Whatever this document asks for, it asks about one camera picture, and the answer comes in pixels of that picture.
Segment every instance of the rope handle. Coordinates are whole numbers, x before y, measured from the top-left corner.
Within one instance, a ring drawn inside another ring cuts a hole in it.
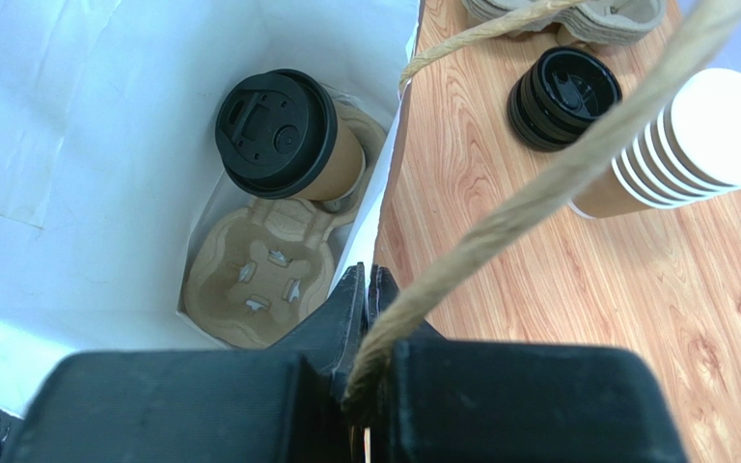
[[[501,35],[541,14],[551,14],[556,8],[577,3],[538,1],[447,39],[414,58],[401,82],[462,46]],[[739,22],[741,0],[699,0],[673,33],[653,70],[631,96],[593,124],[577,143],[561,152],[541,175],[475,224],[453,250],[431,264],[399,295],[376,319],[356,356],[342,403],[349,422],[369,425],[378,418],[377,394],[396,341],[410,336],[452,290],[599,177],[681,86],[718,53]]]

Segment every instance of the paper bag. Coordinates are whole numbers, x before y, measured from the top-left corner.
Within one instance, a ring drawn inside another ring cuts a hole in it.
[[[191,253],[248,196],[216,113],[245,77],[310,74],[388,140],[337,278],[370,264],[418,0],[0,0],[0,407],[66,355],[224,346],[178,313]],[[224,202],[220,203],[219,191]]]

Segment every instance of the black lid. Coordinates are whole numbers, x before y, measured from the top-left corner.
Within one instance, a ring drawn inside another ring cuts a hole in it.
[[[322,172],[336,143],[330,96],[303,72],[280,69],[240,82],[222,104],[216,145],[225,170],[260,198],[298,193]]]
[[[576,121],[593,123],[621,100],[613,73],[578,48],[560,46],[542,54],[534,66],[541,90],[556,109]]]

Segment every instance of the white paper cup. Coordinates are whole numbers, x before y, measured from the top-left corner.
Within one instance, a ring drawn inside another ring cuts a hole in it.
[[[616,159],[611,162],[611,167],[613,168],[613,172],[616,174],[616,178],[619,184],[621,184],[625,191],[627,191],[627,193],[635,198],[638,202],[654,209],[675,209],[680,205],[683,205],[683,203],[676,202],[665,203],[660,201],[653,201],[651,198],[642,195],[639,191],[636,190],[636,188],[631,186],[630,182],[628,182],[628,180],[625,178],[625,175],[622,173],[622,170],[618,165],[618,161]]]
[[[680,152],[681,147],[677,145],[672,136],[672,131],[667,127],[667,111],[669,110],[670,107],[659,113],[659,117],[656,119],[656,124],[652,127],[652,129],[655,129],[656,134],[655,136],[651,134],[651,136],[656,148],[658,149],[659,155],[667,165],[672,167],[672,171],[676,178],[684,182],[685,185],[702,191],[706,190],[725,193],[736,189],[737,187],[733,185],[724,185],[719,182],[713,183],[701,178],[699,175],[694,174],[684,165],[684,163],[681,162],[681,160],[678,159],[676,152]]]
[[[603,219],[648,209],[672,209],[674,204],[653,201],[624,178],[614,159],[611,167],[570,202],[570,208],[589,219]]]
[[[619,173],[622,174],[627,183],[637,190],[642,196],[661,204],[682,205],[692,201],[693,197],[677,198],[679,194],[665,187],[660,188],[654,183],[658,178],[650,172],[645,166],[642,159],[642,152],[639,150],[639,138],[635,138],[633,143],[624,150],[617,158]]]
[[[657,195],[657,199],[665,198],[667,201],[682,201],[687,203],[703,198],[703,195],[687,194],[678,191],[675,188],[671,188],[650,171],[650,168],[645,162],[645,156],[651,156],[654,154],[642,153],[642,142],[639,137],[643,135],[645,134],[641,133],[639,136],[634,138],[630,149],[626,150],[626,153],[623,154],[621,159],[623,167],[636,174],[639,181],[652,191],[653,194]]]
[[[712,190],[695,187],[676,176],[674,172],[675,168],[666,160],[667,155],[665,154],[665,150],[658,150],[653,145],[652,137],[647,137],[649,132],[650,123],[647,124],[645,130],[642,132],[643,138],[639,140],[647,168],[673,191],[684,195],[708,196]]]
[[[708,183],[741,187],[741,73],[699,72],[669,111],[665,127],[672,129],[678,160]]]

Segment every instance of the wood grain surface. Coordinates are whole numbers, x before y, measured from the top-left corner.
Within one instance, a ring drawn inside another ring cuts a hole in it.
[[[466,27],[458,0],[425,1],[420,49]],[[671,1],[644,41],[599,54],[626,92],[678,20]],[[400,285],[556,155],[524,148],[506,119],[510,87],[555,46],[554,32],[487,41],[414,79],[400,176],[377,242],[377,262]],[[741,461],[741,191],[600,221],[561,210],[429,321],[456,339],[629,348],[658,377],[691,458]]]

